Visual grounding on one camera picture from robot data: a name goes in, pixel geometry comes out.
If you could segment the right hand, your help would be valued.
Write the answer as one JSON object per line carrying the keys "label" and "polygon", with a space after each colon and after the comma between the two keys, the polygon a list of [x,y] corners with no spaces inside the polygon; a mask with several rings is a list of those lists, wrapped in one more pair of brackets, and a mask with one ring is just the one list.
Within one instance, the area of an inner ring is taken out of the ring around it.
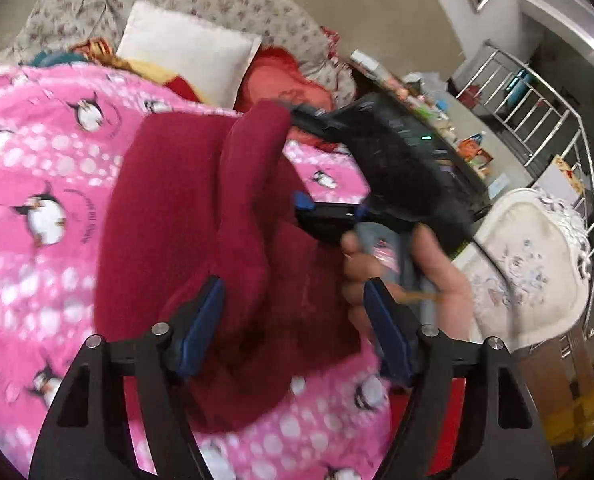
{"label": "right hand", "polygon": [[[349,318],[360,334],[381,344],[394,333],[394,323],[403,321],[405,331],[416,330],[416,321],[406,302],[412,293],[396,283],[384,282],[386,268],[362,251],[359,237],[347,232],[341,237],[344,252],[344,299]],[[466,340],[474,317],[474,300],[466,276],[443,252],[434,232],[419,224],[412,233],[411,255],[422,273],[437,289],[434,326],[455,340]]]}

